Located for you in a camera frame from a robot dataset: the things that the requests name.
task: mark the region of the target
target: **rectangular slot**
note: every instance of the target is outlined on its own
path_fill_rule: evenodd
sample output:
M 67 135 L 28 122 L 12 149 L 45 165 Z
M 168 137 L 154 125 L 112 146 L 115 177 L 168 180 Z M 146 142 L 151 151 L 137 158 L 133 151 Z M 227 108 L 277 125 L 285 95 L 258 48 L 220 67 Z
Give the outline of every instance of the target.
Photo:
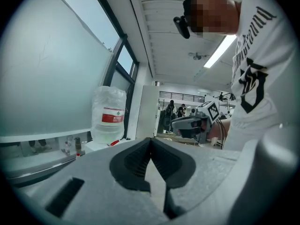
M 45 209 L 60 218 L 83 184 L 82 179 L 70 179 Z

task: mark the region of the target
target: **sky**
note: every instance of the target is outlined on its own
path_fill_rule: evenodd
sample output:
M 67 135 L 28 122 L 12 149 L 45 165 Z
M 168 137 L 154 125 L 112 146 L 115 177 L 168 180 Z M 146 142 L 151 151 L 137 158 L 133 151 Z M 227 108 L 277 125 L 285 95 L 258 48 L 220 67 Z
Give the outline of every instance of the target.
M 106 48 L 114 48 L 119 35 L 105 14 L 98 0 L 65 0 L 77 15 L 87 24 L 95 36 L 104 42 Z M 123 47 L 118 62 L 129 73 L 132 59 Z

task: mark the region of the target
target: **fluorescent light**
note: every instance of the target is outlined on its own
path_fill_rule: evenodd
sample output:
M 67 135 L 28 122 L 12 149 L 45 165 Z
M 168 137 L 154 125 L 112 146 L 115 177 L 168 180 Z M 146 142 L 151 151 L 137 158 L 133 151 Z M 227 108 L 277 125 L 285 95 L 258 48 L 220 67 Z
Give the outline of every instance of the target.
M 235 35 L 227 35 L 214 54 L 210 57 L 207 63 L 204 65 L 205 68 L 210 68 L 214 63 L 222 56 L 227 48 L 233 43 L 236 39 Z

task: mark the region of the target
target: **ceiling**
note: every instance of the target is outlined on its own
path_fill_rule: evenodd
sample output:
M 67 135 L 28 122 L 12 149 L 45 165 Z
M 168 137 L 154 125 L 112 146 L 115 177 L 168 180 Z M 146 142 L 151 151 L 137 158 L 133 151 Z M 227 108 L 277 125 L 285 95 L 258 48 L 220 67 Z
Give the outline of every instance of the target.
M 183 15 L 183 1 L 131 0 L 155 80 L 230 91 L 235 42 L 218 62 L 209 69 L 204 68 L 194 81 L 208 57 L 193 60 L 188 53 L 211 56 L 223 36 L 209 33 L 198 38 L 191 34 L 190 39 L 184 39 L 173 23 L 175 16 Z

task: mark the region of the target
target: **red label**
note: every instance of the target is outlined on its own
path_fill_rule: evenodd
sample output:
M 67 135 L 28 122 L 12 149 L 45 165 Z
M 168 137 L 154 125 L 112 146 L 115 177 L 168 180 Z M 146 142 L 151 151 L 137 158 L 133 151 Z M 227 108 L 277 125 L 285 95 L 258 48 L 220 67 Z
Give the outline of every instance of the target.
M 122 116 L 115 116 L 115 115 L 110 115 L 110 114 L 102 115 L 103 122 L 116 123 L 116 122 L 122 122 L 123 120 L 124 120 L 124 115 L 122 115 Z

